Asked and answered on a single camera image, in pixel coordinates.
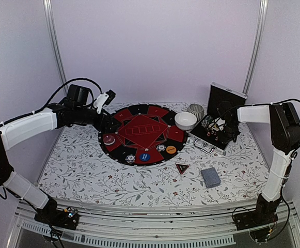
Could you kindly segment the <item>blue ten poker chip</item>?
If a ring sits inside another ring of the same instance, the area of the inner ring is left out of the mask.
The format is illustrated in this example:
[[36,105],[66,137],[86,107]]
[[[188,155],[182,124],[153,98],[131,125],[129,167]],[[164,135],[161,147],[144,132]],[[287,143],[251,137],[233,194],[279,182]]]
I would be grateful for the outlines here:
[[130,154],[130,155],[126,156],[126,158],[125,158],[125,161],[128,164],[134,164],[135,160],[136,160],[136,156],[134,154]]

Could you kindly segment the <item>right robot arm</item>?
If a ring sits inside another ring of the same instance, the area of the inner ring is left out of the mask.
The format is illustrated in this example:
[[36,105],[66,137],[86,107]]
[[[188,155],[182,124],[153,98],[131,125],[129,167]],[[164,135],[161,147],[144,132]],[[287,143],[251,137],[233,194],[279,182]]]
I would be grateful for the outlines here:
[[258,197],[257,205],[261,207],[251,215],[255,225],[263,225],[270,219],[270,208],[281,201],[282,189],[289,179],[292,161],[300,147],[300,119],[292,101],[240,106],[232,106],[225,101],[217,108],[219,117],[225,121],[224,132],[230,138],[237,136],[240,123],[270,125],[273,158],[266,185]]

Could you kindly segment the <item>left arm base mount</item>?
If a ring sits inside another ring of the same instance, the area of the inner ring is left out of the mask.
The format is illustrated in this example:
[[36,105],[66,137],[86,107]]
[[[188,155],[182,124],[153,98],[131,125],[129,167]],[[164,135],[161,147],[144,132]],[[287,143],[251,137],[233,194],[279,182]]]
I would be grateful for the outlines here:
[[73,207],[66,207],[59,210],[57,206],[57,201],[50,197],[42,209],[35,208],[36,215],[34,219],[37,222],[53,227],[76,230],[80,219],[78,210]]

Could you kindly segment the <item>orange big blind button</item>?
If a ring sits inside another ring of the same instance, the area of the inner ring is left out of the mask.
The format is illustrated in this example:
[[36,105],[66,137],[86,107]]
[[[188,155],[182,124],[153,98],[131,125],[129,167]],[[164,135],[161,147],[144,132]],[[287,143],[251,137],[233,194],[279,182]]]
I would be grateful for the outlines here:
[[177,152],[177,149],[175,146],[170,145],[166,147],[166,152],[168,154],[175,154]]

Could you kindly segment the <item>blue small blind button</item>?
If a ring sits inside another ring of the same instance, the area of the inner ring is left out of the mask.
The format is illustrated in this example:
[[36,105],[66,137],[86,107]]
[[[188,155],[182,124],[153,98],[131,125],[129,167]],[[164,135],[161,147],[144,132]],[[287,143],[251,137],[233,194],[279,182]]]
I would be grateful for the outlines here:
[[141,162],[148,162],[150,160],[150,155],[148,153],[142,153],[139,155],[139,160]]

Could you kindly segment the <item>clear red dealer button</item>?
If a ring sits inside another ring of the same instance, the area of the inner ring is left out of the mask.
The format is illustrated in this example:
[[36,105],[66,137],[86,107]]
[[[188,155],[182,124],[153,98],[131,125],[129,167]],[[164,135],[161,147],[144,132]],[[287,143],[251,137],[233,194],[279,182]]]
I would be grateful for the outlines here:
[[114,144],[115,141],[116,141],[116,139],[113,135],[104,135],[103,136],[103,143],[106,146],[110,146],[110,145]]

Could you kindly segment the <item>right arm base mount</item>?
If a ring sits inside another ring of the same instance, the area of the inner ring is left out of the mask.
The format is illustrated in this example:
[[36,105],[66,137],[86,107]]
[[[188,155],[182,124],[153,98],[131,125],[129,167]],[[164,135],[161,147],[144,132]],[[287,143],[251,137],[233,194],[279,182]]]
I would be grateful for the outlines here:
[[[276,210],[281,202],[288,208],[288,217],[281,230],[273,236],[274,228],[278,221]],[[237,207],[234,209],[231,217],[237,230],[244,230],[272,223],[273,227],[255,230],[249,233],[254,242],[265,243],[275,239],[285,229],[290,217],[290,206],[283,196],[280,196],[279,199],[275,201],[267,201],[260,194],[256,202],[255,210],[250,211],[244,207]]]

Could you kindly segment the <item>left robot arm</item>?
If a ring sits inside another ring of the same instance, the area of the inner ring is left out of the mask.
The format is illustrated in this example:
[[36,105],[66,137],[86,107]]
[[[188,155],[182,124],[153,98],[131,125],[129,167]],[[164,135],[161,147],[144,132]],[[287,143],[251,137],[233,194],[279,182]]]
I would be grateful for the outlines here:
[[18,174],[9,163],[6,152],[41,133],[73,125],[92,125],[99,132],[117,131],[120,121],[104,109],[116,94],[112,90],[101,92],[89,102],[91,93],[90,88],[73,84],[59,103],[48,102],[39,110],[0,123],[0,186],[41,210],[42,217],[50,224],[57,224],[61,220],[56,202]]

